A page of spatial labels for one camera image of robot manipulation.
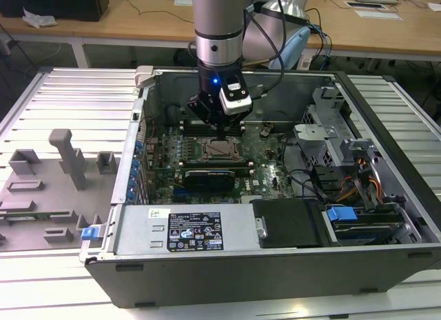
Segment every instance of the gray plastic block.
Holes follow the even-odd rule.
[[[98,166],[99,174],[116,174],[118,172],[113,152],[99,152],[98,156],[96,156],[96,165]]]
[[[85,217],[80,214],[78,221],[76,222],[76,230],[80,231],[83,230],[83,228],[89,227],[90,224],[86,221]]]
[[[78,221],[78,215],[71,210],[68,214],[53,214],[50,219],[55,223],[72,223]]]
[[[44,184],[41,180],[28,180],[28,181],[20,181],[13,182],[11,181],[6,188],[11,192],[20,192],[20,191],[39,191],[42,190]]]
[[[72,182],[77,190],[84,190],[86,179],[81,165],[76,157],[76,153],[70,139],[72,132],[69,129],[54,129],[49,135],[49,143],[58,149],[63,159],[64,169],[67,170],[72,178]]]
[[[11,226],[12,222],[9,220],[6,220],[5,217],[0,217],[0,226]]]
[[[92,225],[101,225],[103,222],[101,221],[101,218],[99,217],[99,215],[95,215],[94,217],[94,222],[92,223]]]
[[[63,243],[72,242],[74,235],[70,232],[69,228],[46,228],[43,238],[48,243]]]
[[[81,151],[81,149],[74,149],[74,151],[75,151],[75,157],[76,157],[76,160],[77,160],[77,162],[78,162],[78,164],[80,166],[81,172],[84,172],[84,169],[85,169],[85,159],[84,159],[84,156],[83,156],[83,152]],[[61,166],[61,169],[63,170],[64,174],[69,174],[70,173],[69,168],[66,167],[66,165],[64,164],[64,162],[62,160],[60,160],[60,166]]]
[[[9,164],[17,175],[33,175],[33,163],[39,163],[40,159],[34,150],[15,150]]]
[[[4,201],[0,205],[0,211],[4,212],[30,212],[34,209],[34,201]]]
[[[85,159],[84,174],[88,178],[87,188],[77,191],[70,175],[63,174],[60,169],[60,159],[42,159],[41,163],[33,165],[35,175],[18,177],[12,172],[0,191],[0,201],[34,201],[36,207],[33,214],[50,213],[52,215],[67,214],[71,210],[79,217],[82,214],[88,223],[92,223],[95,215],[101,220],[107,220],[110,210],[110,200],[114,189],[116,175],[99,174],[95,162],[96,158]],[[11,192],[6,186],[11,182],[42,180],[44,188],[35,192]],[[78,218],[71,222],[56,223],[48,214],[47,220],[2,220],[0,211],[0,232],[5,235],[8,242],[0,248],[1,251],[24,251],[24,250],[55,250],[81,247],[81,230],[76,230]],[[44,238],[46,228],[69,228],[74,235],[72,242],[48,243]]]

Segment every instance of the table leg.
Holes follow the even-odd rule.
[[[312,58],[314,57],[313,50],[303,50],[297,63],[297,70],[309,70]]]
[[[8,41],[2,39],[0,40],[0,53],[3,56],[9,56],[11,54],[11,50],[9,50]]]
[[[90,62],[88,56],[84,51],[84,45],[82,43],[71,43],[72,49],[75,54],[76,64],[80,68],[89,68]]]

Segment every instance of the power supply label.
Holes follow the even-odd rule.
[[[221,214],[170,213],[167,249],[170,252],[223,250]]]

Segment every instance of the computer case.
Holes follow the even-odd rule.
[[[4,17],[22,17],[25,8],[55,19],[99,21],[108,5],[109,0],[0,0],[0,12]]]

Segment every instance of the blue tab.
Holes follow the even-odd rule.
[[[99,228],[97,227],[89,227],[84,228],[81,232],[81,239],[83,241],[96,241],[99,239]]]
[[[333,206],[326,211],[328,218],[331,221],[357,221],[358,217],[356,211],[349,206]]]

